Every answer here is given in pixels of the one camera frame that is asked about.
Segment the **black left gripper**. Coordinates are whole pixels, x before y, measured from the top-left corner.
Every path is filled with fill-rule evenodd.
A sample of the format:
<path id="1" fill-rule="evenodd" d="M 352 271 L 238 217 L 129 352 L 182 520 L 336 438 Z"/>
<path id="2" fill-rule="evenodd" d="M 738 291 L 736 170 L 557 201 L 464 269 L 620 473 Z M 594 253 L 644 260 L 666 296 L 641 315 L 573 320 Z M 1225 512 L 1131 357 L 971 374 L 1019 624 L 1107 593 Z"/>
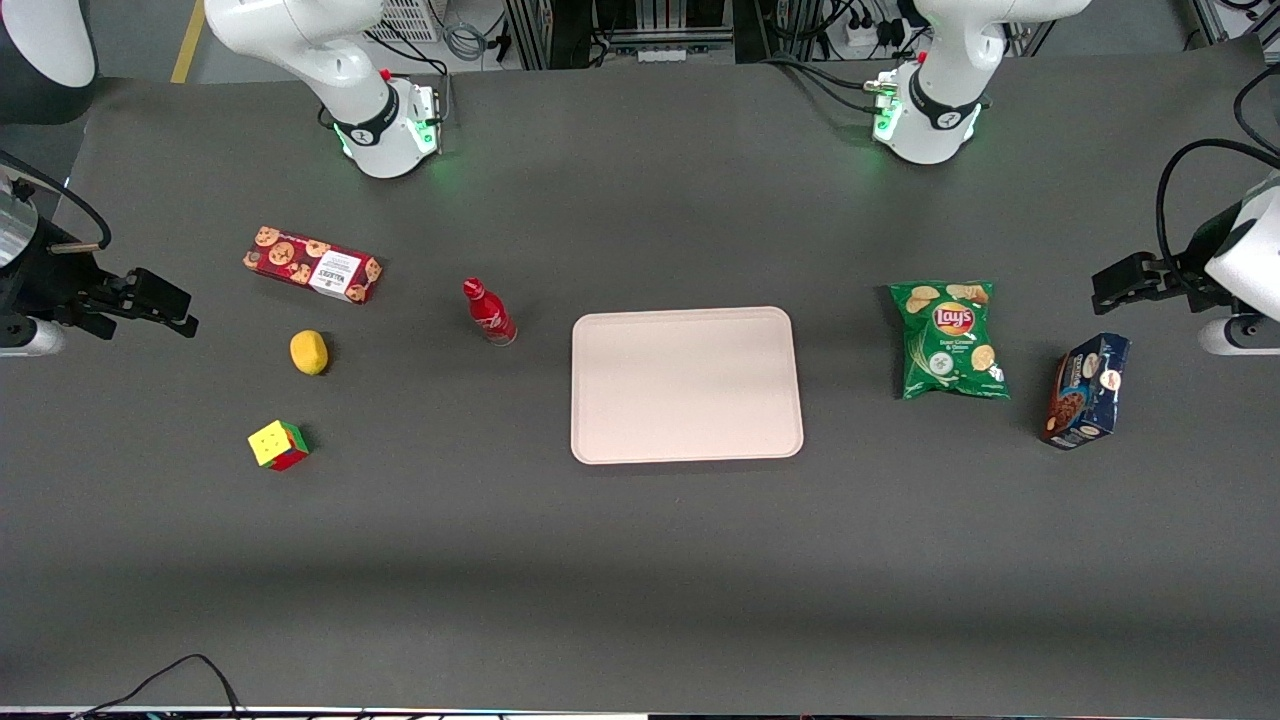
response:
<path id="1" fill-rule="evenodd" d="M 1157 219 L 1158 259 L 1134 252 L 1092 275 L 1092 310 L 1105 315 L 1128 304 L 1184 296 L 1192 313 L 1211 307 L 1238 309 L 1238 301 L 1207 270 L 1207 263 L 1226 243 L 1236 215 L 1216 215 L 1201 224 L 1180 252 L 1172 252 L 1166 220 Z"/>

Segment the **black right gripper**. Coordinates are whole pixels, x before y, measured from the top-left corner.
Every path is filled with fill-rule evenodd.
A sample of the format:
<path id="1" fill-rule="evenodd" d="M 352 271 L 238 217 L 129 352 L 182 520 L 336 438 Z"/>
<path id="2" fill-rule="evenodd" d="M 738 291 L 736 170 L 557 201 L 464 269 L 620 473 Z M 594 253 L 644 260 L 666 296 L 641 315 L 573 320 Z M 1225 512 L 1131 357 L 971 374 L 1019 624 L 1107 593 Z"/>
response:
<path id="1" fill-rule="evenodd" d="M 124 297 L 124 281 L 102 270 L 91 252 L 50 251 L 54 245 L 74 242 L 56 225 L 36 227 L 27 247 L 3 268 L 4 322 L 31 316 L 83 329 L 114 328 L 114 322 L 96 319 L 106 315 L 151 322 L 182 337 L 196 336 L 198 319 L 188 314 L 189 293 L 151 270 L 136 268 L 125 277 Z"/>

